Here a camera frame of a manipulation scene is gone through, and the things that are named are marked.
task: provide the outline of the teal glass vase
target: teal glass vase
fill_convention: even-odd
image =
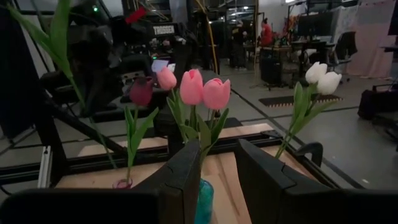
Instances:
[[[209,224],[213,213],[214,188],[207,180],[200,179],[195,224]]]

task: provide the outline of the pink tulip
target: pink tulip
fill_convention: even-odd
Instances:
[[[152,99],[152,78],[136,78],[130,90],[130,100],[137,106],[147,106]]]
[[[203,80],[197,69],[185,72],[180,87],[181,100],[186,105],[198,105],[203,100]]]
[[[177,84],[177,79],[167,67],[162,68],[162,70],[157,72],[156,75],[160,87],[164,90],[171,90]]]
[[[219,78],[214,78],[203,87],[203,101],[205,106],[212,110],[223,109],[228,104],[230,94],[230,80],[223,83]]]

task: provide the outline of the person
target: person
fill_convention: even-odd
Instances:
[[[267,47],[272,44],[272,29],[268,24],[268,18],[265,18],[261,23],[261,47]]]
[[[242,21],[238,21],[238,24],[232,29],[232,51],[235,69],[245,70],[246,61],[244,59],[244,47],[243,43],[248,33],[243,29]]]

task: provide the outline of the floor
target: floor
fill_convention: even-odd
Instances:
[[[243,124],[269,123],[276,130],[285,131],[290,122],[291,107],[268,108],[258,99],[289,96],[293,91],[276,88],[269,91],[261,86],[254,71],[235,71],[221,64],[222,79],[230,79],[233,94],[229,102],[229,117]],[[373,85],[389,83],[383,80],[367,80],[350,77],[336,91],[343,97],[328,110],[316,117],[299,134],[295,147],[318,141],[324,147],[322,170],[342,187],[364,187],[367,189],[398,189],[398,154],[396,145],[384,139],[369,121],[359,119],[358,110],[361,93]],[[203,118],[208,116],[204,107],[199,109]],[[59,135],[68,157],[75,157],[84,146],[96,144],[71,127],[56,120]],[[115,141],[124,141],[124,121],[100,123],[101,132],[113,136]],[[15,139],[16,147],[9,148],[7,140],[0,140],[0,164],[3,167],[40,161],[40,139],[33,130],[27,130]],[[37,183],[21,183],[4,186],[10,192],[35,187]],[[6,195],[0,192],[0,201]]]

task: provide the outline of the pink vase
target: pink vase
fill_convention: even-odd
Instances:
[[[128,180],[127,179],[118,180],[113,184],[112,187],[113,187],[113,189],[131,189],[132,188],[132,179],[129,178]]]

